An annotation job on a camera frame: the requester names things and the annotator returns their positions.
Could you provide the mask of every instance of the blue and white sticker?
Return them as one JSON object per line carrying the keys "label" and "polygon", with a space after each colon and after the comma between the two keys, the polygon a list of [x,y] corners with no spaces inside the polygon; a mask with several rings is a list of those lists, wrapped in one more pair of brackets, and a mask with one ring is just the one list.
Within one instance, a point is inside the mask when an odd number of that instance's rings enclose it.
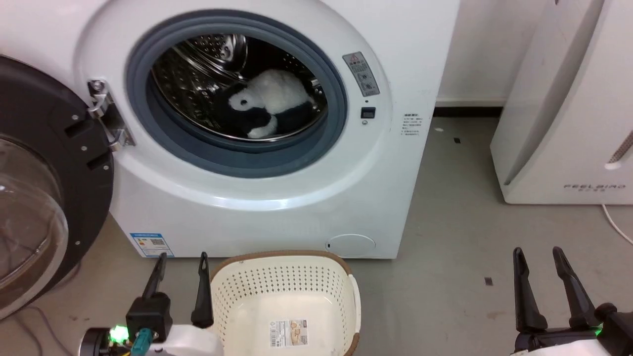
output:
{"label": "blue and white sticker", "polygon": [[168,257],[173,257],[172,249],[167,245],[163,235],[137,232],[133,232],[130,235],[141,251],[143,251],[145,257],[159,257],[163,252]]}

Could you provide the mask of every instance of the teal connector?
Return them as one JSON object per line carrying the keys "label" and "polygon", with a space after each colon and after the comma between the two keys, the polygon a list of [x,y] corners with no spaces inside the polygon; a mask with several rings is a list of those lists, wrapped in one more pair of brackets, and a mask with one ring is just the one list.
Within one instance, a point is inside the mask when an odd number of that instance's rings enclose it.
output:
{"label": "teal connector", "polygon": [[134,344],[132,344],[130,356],[145,356],[153,340],[154,333],[150,329],[146,327],[141,329],[136,340],[134,340]]}

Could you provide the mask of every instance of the white wall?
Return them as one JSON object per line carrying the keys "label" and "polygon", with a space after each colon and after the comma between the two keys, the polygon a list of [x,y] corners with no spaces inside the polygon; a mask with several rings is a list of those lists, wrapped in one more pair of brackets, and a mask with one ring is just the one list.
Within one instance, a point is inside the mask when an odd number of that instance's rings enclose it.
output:
{"label": "white wall", "polygon": [[437,106],[502,106],[546,1],[461,0]]}

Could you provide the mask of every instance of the gray sticker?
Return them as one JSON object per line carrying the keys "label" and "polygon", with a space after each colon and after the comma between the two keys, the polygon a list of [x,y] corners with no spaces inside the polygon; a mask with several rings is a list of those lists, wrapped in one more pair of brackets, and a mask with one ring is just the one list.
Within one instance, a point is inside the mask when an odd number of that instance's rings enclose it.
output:
{"label": "gray sticker", "polygon": [[372,69],[369,68],[363,53],[356,52],[345,54],[343,60],[348,64],[349,70],[356,78],[356,83],[363,96],[372,96],[380,94],[376,78],[373,77]]}

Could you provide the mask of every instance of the washing machine door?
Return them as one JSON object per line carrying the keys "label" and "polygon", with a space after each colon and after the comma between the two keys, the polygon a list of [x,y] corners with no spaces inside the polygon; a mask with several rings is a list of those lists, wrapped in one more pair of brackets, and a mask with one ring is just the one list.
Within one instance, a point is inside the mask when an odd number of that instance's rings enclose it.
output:
{"label": "washing machine door", "polygon": [[68,88],[0,57],[0,319],[60,281],[108,214],[106,134]]}

